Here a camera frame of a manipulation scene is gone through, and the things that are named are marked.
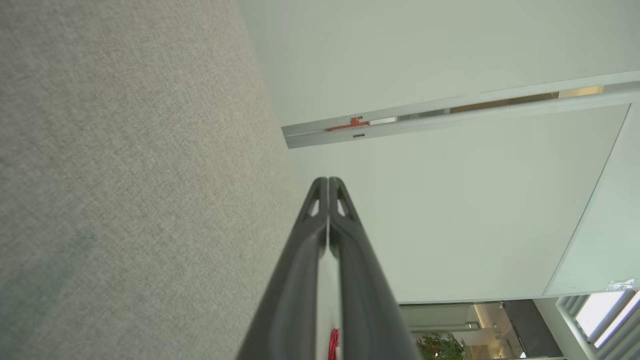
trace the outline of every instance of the gray carpet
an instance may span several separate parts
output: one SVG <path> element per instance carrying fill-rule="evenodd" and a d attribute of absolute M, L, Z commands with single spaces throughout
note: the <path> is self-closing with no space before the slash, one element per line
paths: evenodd
<path fill-rule="evenodd" d="M 306 191 L 235 2 L 0 29 L 0 357 L 233 358 Z"/>

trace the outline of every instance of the red cable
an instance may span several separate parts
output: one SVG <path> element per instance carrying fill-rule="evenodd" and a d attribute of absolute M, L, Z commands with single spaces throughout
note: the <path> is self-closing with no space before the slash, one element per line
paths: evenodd
<path fill-rule="evenodd" d="M 329 339 L 329 360 L 336 360 L 335 348 L 338 347 L 338 329 L 331 330 L 331 338 Z"/>

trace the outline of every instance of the red bracket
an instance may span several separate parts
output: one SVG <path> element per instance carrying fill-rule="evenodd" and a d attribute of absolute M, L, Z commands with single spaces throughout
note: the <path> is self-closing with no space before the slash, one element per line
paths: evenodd
<path fill-rule="evenodd" d="M 328 129 L 325 129 L 325 131 L 333 131 L 333 130 L 339 130 L 339 129 L 348 129 L 350 127 L 360 127 L 360 126 L 368 126 L 369 122 L 368 121 L 363 121 L 360 122 L 359 120 L 362 119 L 362 117 L 352 117 L 351 118 L 351 123 L 349 125 L 343 125 L 343 126 L 336 126 L 336 127 L 329 127 Z"/>

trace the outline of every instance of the green plant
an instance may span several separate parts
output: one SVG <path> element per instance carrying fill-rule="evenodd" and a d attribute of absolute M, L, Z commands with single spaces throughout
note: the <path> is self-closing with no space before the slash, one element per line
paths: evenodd
<path fill-rule="evenodd" d="M 425 360 L 467 360 L 467 344 L 460 343 L 451 333 L 443 338 L 439 334 L 429 334 L 415 340 L 418 352 Z"/>

